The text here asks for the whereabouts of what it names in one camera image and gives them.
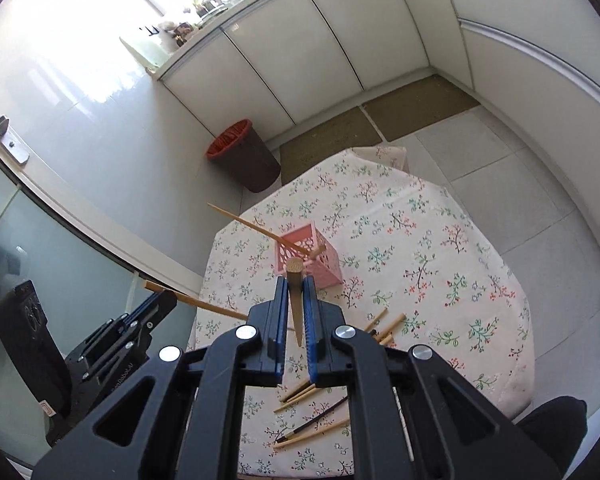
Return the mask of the wooden chopstick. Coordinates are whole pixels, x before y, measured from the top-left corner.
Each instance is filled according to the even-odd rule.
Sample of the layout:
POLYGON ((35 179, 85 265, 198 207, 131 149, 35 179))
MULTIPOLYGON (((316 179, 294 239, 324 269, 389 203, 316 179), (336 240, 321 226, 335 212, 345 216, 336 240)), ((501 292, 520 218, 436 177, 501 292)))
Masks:
POLYGON ((303 310, 302 310, 302 282, 304 274, 304 262, 299 257, 289 258, 285 266, 286 279, 288 282, 289 302, 291 308, 292 322, 294 322, 294 333, 299 347, 303 341, 303 310))
POLYGON ((281 450, 282 448, 288 448, 288 446, 295 445, 300 442, 309 441, 315 438, 323 437, 325 434, 329 434, 330 432, 347 427, 350 425, 350 419, 346 418, 340 420, 340 422, 334 422, 330 426, 326 426, 321 428, 320 430, 315 430, 312 432, 306 432, 305 434, 298 434, 297 437, 293 437, 291 439, 285 440, 283 442, 274 443, 274 450, 281 450))
POLYGON ((378 315, 375 315, 370 322, 367 323, 367 325, 364 328, 364 332, 369 333, 371 330, 374 329, 375 326, 377 326, 377 324, 380 322, 380 320, 388 313, 388 308, 384 307, 379 313, 378 315))
POLYGON ((292 390, 288 391, 284 396, 282 396, 279 399, 279 402, 286 403, 287 401, 293 399, 295 396, 298 396, 298 394, 305 392, 306 389, 309 389, 312 386, 313 386, 312 382, 309 379, 307 379, 304 382, 302 382, 300 385, 298 385, 296 388, 293 388, 292 390))
POLYGON ((182 294, 177 290, 170 289, 167 287, 163 287, 162 285, 152 282, 152 281, 144 281, 144 289, 150 290, 151 292, 173 292, 176 299, 178 301, 184 302, 184 304, 189 304, 192 307, 196 307, 201 310, 213 312, 215 314, 224 315, 228 318, 236 318, 236 320, 247 321, 248 315, 242 312, 237 312, 232 309, 222 308, 215 306, 214 304, 208 304, 208 302, 201 301, 198 298, 194 298, 192 296, 188 296, 186 294, 182 294))
POLYGON ((393 320, 384 330, 382 330, 377 336, 376 340, 381 342, 385 340, 387 337, 393 334, 394 330, 402 324, 406 319, 404 313, 401 313, 395 320, 393 320))
POLYGON ((311 248, 306 248, 304 246, 301 246, 301 245, 298 245, 298 244, 292 242, 291 240, 286 240, 285 237, 282 237, 281 235, 275 234, 265 228, 262 228, 262 226, 258 226, 255 223, 252 223, 243 218, 240 218, 240 217, 236 216, 236 214, 232 214, 231 212, 229 212, 225 209, 222 209, 222 208, 215 206, 213 204, 210 204, 210 203, 208 203, 208 206, 211 209, 213 209, 214 211, 218 212, 219 214, 222 214, 223 216, 225 216, 227 218, 237 221, 237 222, 243 224, 244 226, 246 226, 247 228, 252 229, 253 231, 257 231, 266 237, 272 238, 272 240, 275 240, 279 245, 293 249, 296 252, 300 252, 300 254, 307 256, 310 260, 316 260, 319 255, 321 255, 323 252, 326 252, 325 244, 318 244, 318 245, 312 246, 311 248))

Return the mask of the white kitchen cabinets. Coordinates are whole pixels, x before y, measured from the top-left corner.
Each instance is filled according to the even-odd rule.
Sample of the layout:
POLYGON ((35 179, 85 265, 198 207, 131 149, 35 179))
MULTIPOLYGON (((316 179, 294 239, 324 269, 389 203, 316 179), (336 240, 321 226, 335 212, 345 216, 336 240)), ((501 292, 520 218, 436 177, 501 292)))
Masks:
POLYGON ((600 16, 588 0, 244 0, 158 71, 211 133, 267 138, 438 72, 516 127, 600 234, 600 16))

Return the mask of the pink perforated utensil basket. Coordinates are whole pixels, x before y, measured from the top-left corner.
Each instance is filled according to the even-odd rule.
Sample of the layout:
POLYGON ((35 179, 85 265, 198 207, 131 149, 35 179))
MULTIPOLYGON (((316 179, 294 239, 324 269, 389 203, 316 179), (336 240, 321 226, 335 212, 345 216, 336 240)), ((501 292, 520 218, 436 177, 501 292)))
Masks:
POLYGON ((324 250, 311 259, 303 252, 291 248, 289 245, 275 243, 274 261, 275 272, 282 275, 286 271, 286 263, 292 258, 303 260, 306 274, 314 277, 315 286, 319 289, 325 289, 342 283, 342 273, 340 270, 338 252, 335 247, 329 243, 326 236, 317 229, 314 222, 298 226, 280 236, 294 246, 313 250, 324 248, 324 250))

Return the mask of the wooden chopstick in basket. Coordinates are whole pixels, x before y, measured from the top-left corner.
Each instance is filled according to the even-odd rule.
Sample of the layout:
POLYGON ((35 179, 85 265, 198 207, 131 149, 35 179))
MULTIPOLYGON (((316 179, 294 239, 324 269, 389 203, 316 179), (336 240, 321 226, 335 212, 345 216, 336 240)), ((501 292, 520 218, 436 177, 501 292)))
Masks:
POLYGON ((257 231, 266 237, 272 238, 272 240, 275 240, 279 245, 293 249, 296 252, 300 252, 300 254, 307 256, 310 260, 316 260, 319 255, 321 255, 323 252, 326 252, 325 244, 318 244, 318 245, 312 246, 311 248, 306 248, 304 246, 301 246, 301 245, 298 245, 298 244, 292 242, 291 240, 286 240, 285 237, 282 237, 281 235, 275 234, 265 228, 262 228, 262 226, 258 226, 255 223, 252 223, 243 218, 240 218, 240 217, 236 216, 236 214, 232 214, 231 212, 229 212, 225 209, 222 209, 222 208, 215 206, 213 204, 210 204, 210 203, 208 203, 208 206, 211 209, 213 209, 214 211, 218 212, 219 214, 222 214, 223 216, 225 216, 227 218, 237 221, 237 222, 243 224, 244 226, 246 226, 247 228, 252 229, 253 231, 257 231))

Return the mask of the wooden chopstick on table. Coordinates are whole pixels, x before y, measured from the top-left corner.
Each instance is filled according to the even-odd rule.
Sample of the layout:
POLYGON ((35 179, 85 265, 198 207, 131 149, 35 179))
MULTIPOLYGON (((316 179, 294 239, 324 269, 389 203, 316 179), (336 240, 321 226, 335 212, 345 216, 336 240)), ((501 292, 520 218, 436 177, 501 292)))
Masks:
POLYGON ((404 313, 401 313, 395 320, 393 320, 384 330, 382 330, 377 336, 376 340, 381 342, 385 340, 387 337, 393 334, 394 330, 402 324, 406 319, 404 313))
POLYGON ((347 427, 350 425, 350 419, 346 418, 340 420, 340 422, 334 422, 330 426, 326 426, 321 428, 320 430, 315 430, 312 432, 306 432, 305 434, 298 434, 297 437, 293 437, 291 439, 285 440, 283 442, 274 443, 274 450, 281 450, 282 448, 288 448, 288 446, 295 445, 300 442, 309 441, 315 438, 323 437, 325 434, 329 434, 330 432, 347 427))
POLYGON ((312 382, 309 379, 307 379, 304 382, 302 382, 300 385, 298 385, 296 388, 293 388, 292 390, 288 391, 284 396, 282 396, 279 399, 279 402, 286 403, 287 401, 293 399, 295 396, 298 396, 298 394, 305 392, 306 389, 309 389, 312 386, 313 386, 312 382))
POLYGON ((369 333, 371 330, 374 329, 375 326, 377 326, 377 324, 380 322, 380 320, 388 313, 388 308, 384 307, 379 313, 378 315, 375 315, 370 322, 367 323, 367 325, 364 328, 364 332, 369 333))

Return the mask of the floral tablecloth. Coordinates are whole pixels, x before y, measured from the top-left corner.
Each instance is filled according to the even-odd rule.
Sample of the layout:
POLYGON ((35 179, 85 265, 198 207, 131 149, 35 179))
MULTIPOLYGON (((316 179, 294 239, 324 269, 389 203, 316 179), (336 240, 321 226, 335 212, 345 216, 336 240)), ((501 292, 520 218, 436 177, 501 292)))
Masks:
MULTIPOLYGON (((361 330, 406 316, 386 341, 426 344, 492 402, 515 417, 529 404, 534 351, 521 284, 442 186, 410 174, 403 148, 350 148, 329 157, 248 209, 243 219, 275 234, 314 222, 338 252, 342 283, 319 289, 361 330)), ((201 299, 246 313, 274 296, 272 238, 232 222, 215 235, 201 299)), ((196 347, 235 327, 202 311, 196 347)))

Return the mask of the black chopstick gold band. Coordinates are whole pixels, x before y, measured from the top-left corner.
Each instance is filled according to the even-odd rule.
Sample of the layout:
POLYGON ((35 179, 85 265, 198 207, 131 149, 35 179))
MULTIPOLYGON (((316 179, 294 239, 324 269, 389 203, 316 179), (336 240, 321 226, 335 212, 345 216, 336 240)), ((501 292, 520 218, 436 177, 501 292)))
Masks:
POLYGON ((294 428, 294 430, 291 430, 291 432, 288 432, 288 434, 284 434, 283 436, 279 437, 278 439, 276 439, 274 441, 274 443, 276 443, 276 444, 283 443, 283 442, 287 442, 287 441, 291 440, 291 438, 294 437, 296 434, 300 434, 300 432, 307 430, 308 428, 314 426, 321 419, 323 419, 324 417, 326 417, 329 414, 332 414, 333 411, 335 411, 337 408, 340 407, 340 405, 342 405, 343 403, 346 403, 346 402, 348 402, 348 396, 344 396, 342 399, 340 399, 336 403, 332 404, 332 406, 330 406, 329 408, 326 408, 326 410, 322 411, 320 414, 315 415, 314 417, 309 419, 307 422, 305 422, 301 426, 294 428))

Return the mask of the brown trash bin red liner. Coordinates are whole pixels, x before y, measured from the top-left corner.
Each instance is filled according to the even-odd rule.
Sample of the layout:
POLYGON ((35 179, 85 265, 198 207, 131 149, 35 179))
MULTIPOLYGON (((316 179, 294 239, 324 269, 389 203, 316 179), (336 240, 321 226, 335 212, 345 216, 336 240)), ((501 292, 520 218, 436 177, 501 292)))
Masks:
POLYGON ((271 186, 282 171, 249 119, 235 122, 217 136, 206 159, 253 193, 271 186))

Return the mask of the brown floor mat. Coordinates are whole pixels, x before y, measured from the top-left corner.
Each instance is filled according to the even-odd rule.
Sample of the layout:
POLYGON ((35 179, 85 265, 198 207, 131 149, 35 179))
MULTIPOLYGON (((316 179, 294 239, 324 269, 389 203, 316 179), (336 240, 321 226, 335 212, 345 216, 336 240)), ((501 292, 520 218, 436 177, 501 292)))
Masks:
POLYGON ((289 183, 346 148, 395 141, 478 105, 476 99, 440 75, 406 84, 282 144, 282 182, 289 183))

